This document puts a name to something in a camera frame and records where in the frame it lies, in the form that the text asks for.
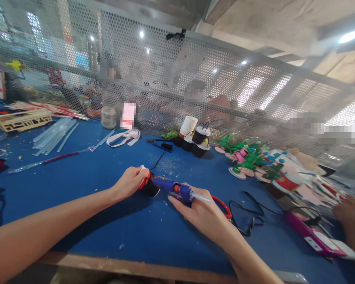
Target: hand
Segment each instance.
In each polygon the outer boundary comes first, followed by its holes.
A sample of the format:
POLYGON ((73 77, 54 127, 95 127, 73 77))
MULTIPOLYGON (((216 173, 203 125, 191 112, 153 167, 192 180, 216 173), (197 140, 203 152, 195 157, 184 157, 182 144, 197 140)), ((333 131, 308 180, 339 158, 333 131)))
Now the hand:
POLYGON ((347 196, 333 207, 333 212, 344 227, 355 228, 355 198, 347 196))
MULTIPOLYGON (((192 187, 192 189, 194 192, 212 199, 206 189, 197 187, 192 187)), ((184 219, 191 222, 201 233, 221 247, 225 245, 228 239, 229 234, 227 232, 238 234, 236 228, 226 219, 214 201, 210 204, 195 198, 192 202, 192 207, 189 208, 172 196, 169 196, 168 200, 184 216, 184 219)))
POLYGON ((149 169, 130 167, 127 168, 120 179, 113 185, 109 191, 114 193, 115 202, 122 201, 133 195, 141 184, 141 182, 149 174, 149 169))

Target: worker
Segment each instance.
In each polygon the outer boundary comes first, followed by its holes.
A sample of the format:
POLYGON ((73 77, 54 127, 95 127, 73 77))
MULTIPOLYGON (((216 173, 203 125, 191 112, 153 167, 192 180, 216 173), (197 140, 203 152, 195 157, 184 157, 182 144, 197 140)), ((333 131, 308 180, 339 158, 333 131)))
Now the worker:
POLYGON ((333 212, 343 226, 347 245, 355 251, 355 197, 347 196, 333 212))
MULTIPOLYGON (((100 211, 136 192, 149 170, 128 168, 111 188, 55 206, 0 227, 0 283, 20 273, 59 240, 100 211)), ((211 198, 209 191, 195 192, 211 198)), ((201 233, 229 256, 239 283, 282 284, 219 207, 194 199, 192 207, 168 198, 201 233)))

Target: metal mesh partition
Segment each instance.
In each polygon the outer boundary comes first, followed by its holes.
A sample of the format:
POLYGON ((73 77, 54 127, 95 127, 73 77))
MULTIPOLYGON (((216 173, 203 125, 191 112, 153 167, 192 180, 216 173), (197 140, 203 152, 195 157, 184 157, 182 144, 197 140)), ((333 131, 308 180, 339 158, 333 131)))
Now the metal mesh partition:
POLYGON ((235 133, 295 146, 355 177, 355 144, 318 144, 286 126, 291 112, 308 111, 355 125, 355 87, 189 31, 166 40, 178 32, 94 1, 0 1, 0 62, 25 67, 21 80, 1 66, 15 98, 85 114, 135 100, 141 130, 178 130, 192 115, 210 121, 213 144, 235 133))

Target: white ribbon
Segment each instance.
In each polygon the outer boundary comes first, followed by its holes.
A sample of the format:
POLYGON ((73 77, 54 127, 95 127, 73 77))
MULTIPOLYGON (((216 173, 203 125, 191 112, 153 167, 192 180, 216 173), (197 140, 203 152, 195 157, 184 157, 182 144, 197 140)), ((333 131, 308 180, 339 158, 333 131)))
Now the white ribbon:
POLYGON ((138 139, 140 138, 140 136, 141 136, 141 132, 139 132, 139 130, 132 130, 132 129, 130 129, 130 130, 125 131, 124 133, 118 133, 118 134, 116 134, 116 135, 113 135, 112 137, 109 137, 109 138, 107 139, 107 141, 106 141, 106 144, 107 144, 108 146, 114 148, 114 147, 118 147, 118 146, 121 146, 121 145, 125 144, 126 141, 128 141, 128 140, 130 140, 130 139, 133 139, 133 140, 131 140, 131 141, 128 143, 129 146, 132 146, 132 145, 135 144, 135 142, 138 141, 138 139), (118 138, 120 138, 120 137, 125 137, 125 139, 124 139, 121 143, 119 143, 119 144, 110 145, 110 143, 111 143, 112 141, 114 141, 114 140, 116 140, 116 139, 118 139, 118 138))

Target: blue table surface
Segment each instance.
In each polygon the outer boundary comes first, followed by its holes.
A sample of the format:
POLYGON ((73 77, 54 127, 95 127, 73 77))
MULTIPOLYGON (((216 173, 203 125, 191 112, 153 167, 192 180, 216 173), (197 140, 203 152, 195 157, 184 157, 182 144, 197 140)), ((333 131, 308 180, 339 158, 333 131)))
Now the blue table surface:
MULTIPOLYGON (((99 121, 79 123, 60 154, 95 145, 110 132, 99 121)), ((17 168, 58 156, 57 148, 49 156, 35 156, 37 150, 32 149, 32 139, 45 129, 47 127, 18 133, 1 141, 0 157, 7 159, 6 165, 17 168)), ((143 164, 152 168, 163 151, 147 143, 147 138, 152 136, 142 135, 133 146, 110 148, 104 144, 93 153, 82 153, 16 174, 2 171, 0 223, 7 224, 105 190, 114 185, 129 166, 143 164)), ((229 165, 227 158, 214 148, 199 159, 174 146, 173 153, 165 153, 154 173, 206 188, 226 204, 230 200, 245 201, 243 206, 254 208, 243 193, 248 191, 268 208, 281 210, 255 178, 239 180, 229 173, 229 165)), ((246 230, 252 214, 236 208, 233 214, 239 226, 246 230)), ((268 211, 265 214, 265 225, 255 227, 246 240, 272 269, 301 273, 311 284, 355 283, 354 262, 328 262, 318 256, 282 216, 268 211)), ((332 233, 344 240, 338 223, 332 233)), ((224 252, 185 221, 164 192, 154 199, 135 193, 83 223, 53 250, 234 274, 224 252)))

